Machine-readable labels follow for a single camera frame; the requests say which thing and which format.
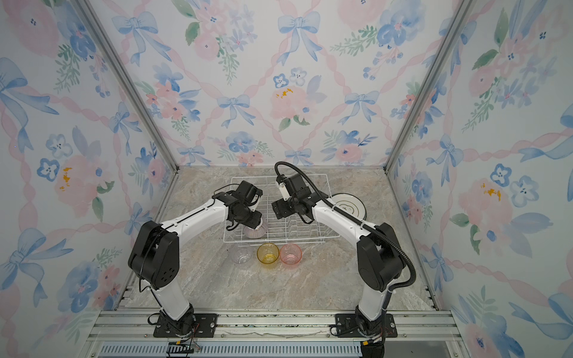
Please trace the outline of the pink glass cup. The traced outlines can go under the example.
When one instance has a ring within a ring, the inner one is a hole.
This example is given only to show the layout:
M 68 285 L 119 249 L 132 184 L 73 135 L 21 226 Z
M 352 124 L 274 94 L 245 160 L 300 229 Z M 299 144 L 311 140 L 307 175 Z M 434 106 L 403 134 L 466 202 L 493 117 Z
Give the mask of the pink glass cup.
M 286 244 L 280 248 L 279 258 L 281 262 L 288 266 L 294 266 L 300 263 L 302 259 L 302 250 L 297 244 Z

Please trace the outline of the clear glass cup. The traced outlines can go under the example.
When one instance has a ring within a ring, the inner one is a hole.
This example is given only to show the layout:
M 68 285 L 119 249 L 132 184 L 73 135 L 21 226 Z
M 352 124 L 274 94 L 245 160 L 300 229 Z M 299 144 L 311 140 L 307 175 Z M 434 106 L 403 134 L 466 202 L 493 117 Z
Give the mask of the clear glass cup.
M 244 265 L 252 259 L 252 249 L 249 246 L 234 245 L 229 250 L 231 261 L 237 265 Z

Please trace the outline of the yellow glass cup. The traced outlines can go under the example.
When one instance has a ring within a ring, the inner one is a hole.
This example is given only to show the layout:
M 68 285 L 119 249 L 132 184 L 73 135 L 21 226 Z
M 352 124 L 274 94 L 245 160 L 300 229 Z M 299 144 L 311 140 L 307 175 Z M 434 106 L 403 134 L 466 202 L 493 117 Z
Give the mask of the yellow glass cup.
M 272 265 L 279 259 L 280 249 L 274 243 L 264 243 L 257 250 L 257 258 L 264 265 Z

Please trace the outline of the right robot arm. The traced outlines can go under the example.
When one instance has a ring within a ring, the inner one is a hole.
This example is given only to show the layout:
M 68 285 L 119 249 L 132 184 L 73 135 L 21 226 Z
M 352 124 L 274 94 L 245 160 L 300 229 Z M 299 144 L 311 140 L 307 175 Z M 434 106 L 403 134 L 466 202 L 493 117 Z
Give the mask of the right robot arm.
M 309 183 L 306 175 L 278 175 L 276 186 L 283 196 L 272 203 L 277 218 L 297 215 L 301 220 L 331 228 L 355 245 L 358 272 L 364 282 L 355 310 L 355 327 L 369 339 L 382 337 L 390 299 L 407 266 L 394 229 L 353 216 Z

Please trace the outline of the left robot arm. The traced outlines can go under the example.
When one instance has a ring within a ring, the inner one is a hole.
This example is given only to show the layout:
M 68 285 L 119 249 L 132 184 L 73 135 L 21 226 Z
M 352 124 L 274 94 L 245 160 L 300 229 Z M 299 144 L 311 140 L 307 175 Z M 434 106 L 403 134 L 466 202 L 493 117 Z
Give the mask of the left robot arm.
M 174 219 L 142 224 L 128 258 L 128 267 L 136 274 L 141 291 L 149 289 L 160 305 L 155 334 L 157 336 L 191 337 L 199 327 L 194 308 L 185 298 L 178 274 L 183 244 L 213 226 L 228 222 L 228 231 L 239 226 L 255 234 L 267 232 L 263 215 L 257 206 L 262 189 L 245 180 L 232 190 L 214 192 L 203 205 Z

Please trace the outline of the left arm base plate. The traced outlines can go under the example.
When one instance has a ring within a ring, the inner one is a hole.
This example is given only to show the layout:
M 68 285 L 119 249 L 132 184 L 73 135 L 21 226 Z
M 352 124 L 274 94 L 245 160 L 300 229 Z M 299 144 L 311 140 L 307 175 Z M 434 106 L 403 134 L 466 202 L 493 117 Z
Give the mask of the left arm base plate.
M 218 316 L 215 313 L 191 313 L 178 321 L 159 312 L 158 320 L 151 323 L 155 327 L 154 338 L 186 339 L 213 338 Z

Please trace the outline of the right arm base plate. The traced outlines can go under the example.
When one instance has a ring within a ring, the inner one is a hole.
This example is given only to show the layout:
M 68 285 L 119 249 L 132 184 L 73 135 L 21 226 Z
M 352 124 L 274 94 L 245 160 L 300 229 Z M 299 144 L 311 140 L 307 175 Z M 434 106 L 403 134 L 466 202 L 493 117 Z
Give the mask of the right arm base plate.
M 398 332 L 394 317 L 389 313 L 382 313 L 374 321 L 356 313 L 339 313 L 334 316 L 335 323 L 331 325 L 332 336 L 339 338 L 375 339 L 397 338 Z

